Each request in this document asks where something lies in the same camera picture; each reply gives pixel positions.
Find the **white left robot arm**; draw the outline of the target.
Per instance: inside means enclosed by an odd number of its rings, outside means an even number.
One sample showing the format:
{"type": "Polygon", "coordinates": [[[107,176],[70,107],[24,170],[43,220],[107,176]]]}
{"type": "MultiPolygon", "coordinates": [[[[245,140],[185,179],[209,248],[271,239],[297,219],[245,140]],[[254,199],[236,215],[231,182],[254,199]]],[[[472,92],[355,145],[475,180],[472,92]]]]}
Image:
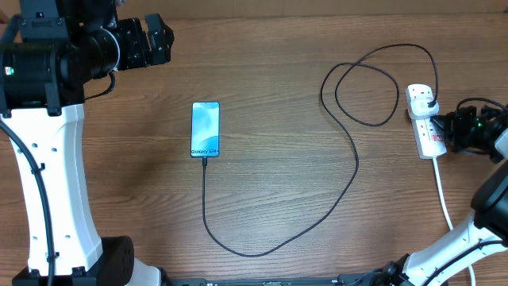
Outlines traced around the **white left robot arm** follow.
{"type": "Polygon", "coordinates": [[[21,176],[29,259],[15,285],[170,284],[127,236],[102,237],[83,164],[84,86],[165,64],[174,33],[159,14],[117,16],[114,1],[23,1],[1,38],[1,128],[21,176]]]}

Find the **white power strip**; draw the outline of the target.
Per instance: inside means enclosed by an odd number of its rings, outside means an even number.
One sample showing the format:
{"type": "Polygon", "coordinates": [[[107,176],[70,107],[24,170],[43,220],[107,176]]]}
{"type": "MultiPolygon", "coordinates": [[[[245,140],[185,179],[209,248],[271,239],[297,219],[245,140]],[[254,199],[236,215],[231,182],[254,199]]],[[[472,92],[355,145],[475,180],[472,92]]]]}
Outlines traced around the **white power strip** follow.
{"type": "MultiPolygon", "coordinates": [[[[407,110],[410,98],[427,99],[429,103],[434,100],[431,87],[419,83],[411,84],[406,89],[407,110]]],[[[447,153],[444,139],[437,133],[430,118],[411,119],[418,155],[424,160],[437,158],[447,153]]]]}

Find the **Galaxy S24+ smartphone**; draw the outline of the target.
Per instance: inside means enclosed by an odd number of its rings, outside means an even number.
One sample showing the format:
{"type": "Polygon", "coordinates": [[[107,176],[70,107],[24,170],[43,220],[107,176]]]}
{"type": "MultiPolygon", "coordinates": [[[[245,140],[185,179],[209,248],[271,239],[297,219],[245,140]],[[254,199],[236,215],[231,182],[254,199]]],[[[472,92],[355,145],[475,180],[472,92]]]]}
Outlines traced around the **Galaxy S24+ smartphone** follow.
{"type": "Polygon", "coordinates": [[[220,155],[221,109],[219,102],[194,102],[191,117],[190,155],[220,155]]]}

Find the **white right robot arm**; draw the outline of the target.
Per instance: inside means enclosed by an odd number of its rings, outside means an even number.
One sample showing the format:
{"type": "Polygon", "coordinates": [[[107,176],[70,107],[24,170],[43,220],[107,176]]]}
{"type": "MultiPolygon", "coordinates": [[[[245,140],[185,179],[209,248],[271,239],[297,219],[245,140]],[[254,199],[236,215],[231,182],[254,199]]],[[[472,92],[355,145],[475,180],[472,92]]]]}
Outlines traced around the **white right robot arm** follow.
{"type": "Polygon", "coordinates": [[[442,285],[475,262],[507,250],[507,107],[459,107],[430,121],[452,151],[472,147],[502,165],[477,190],[461,224],[428,248],[389,263],[373,285],[442,285]]]}

